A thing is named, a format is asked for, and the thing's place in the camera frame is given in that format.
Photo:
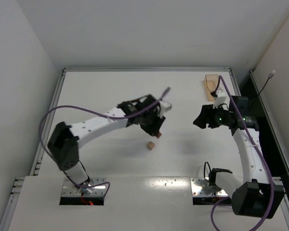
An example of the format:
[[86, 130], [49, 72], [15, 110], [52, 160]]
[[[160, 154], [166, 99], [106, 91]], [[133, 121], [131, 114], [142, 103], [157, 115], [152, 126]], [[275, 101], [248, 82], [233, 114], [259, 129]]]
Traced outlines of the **small light cube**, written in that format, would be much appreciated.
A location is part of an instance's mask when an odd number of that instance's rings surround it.
[[154, 147], [155, 147], [155, 143], [150, 141], [150, 142], [147, 143], [146, 146], [147, 146], [147, 148], [148, 148], [149, 150], [153, 150]]

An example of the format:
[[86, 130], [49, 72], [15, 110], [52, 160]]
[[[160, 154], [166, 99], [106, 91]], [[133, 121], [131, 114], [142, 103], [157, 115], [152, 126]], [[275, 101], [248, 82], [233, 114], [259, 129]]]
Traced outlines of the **transparent orange plastic tray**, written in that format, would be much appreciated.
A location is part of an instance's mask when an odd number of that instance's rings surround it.
[[214, 101], [214, 98], [212, 97], [211, 93], [215, 91], [218, 85], [218, 77], [219, 76], [217, 74], [210, 74], [210, 75], [205, 75], [204, 80], [203, 80], [207, 99], [210, 102]]

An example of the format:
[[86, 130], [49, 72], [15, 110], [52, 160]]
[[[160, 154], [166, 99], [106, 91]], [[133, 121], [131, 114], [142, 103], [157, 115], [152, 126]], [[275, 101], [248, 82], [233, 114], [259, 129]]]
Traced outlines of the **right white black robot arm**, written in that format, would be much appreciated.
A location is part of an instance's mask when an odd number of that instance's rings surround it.
[[235, 97], [236, 106], [231, 104], [228, 109], [221, 105], [203, 105], [193, 124], [201, 129], [228, 127], [240, 155], [242, 181], [231, 170], [213, 168], [208, 185], [225, 191], [236, 215], [271, 219], [284, 197], [284, 188], [275, 185], [267, 176], [259, 142], [259, 125], [255, 117], [246, 114], [244, 100], [244, 97]]

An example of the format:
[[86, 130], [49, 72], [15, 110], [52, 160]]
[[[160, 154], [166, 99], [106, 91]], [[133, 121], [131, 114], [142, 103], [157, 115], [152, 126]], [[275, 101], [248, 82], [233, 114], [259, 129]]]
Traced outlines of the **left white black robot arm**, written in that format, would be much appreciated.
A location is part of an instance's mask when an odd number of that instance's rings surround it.
[[79, 159], [79, 150], [92, 140], [117, 129], [139, 125], [150, 136], [160, 137], [164, 114], [172, 105], [151, 94], [118, 104], [104, 114], [68, 125], [56, 125], [47, 143], [51, 157], [60, 171], [77, 188], [89, 188], [92, 182]]

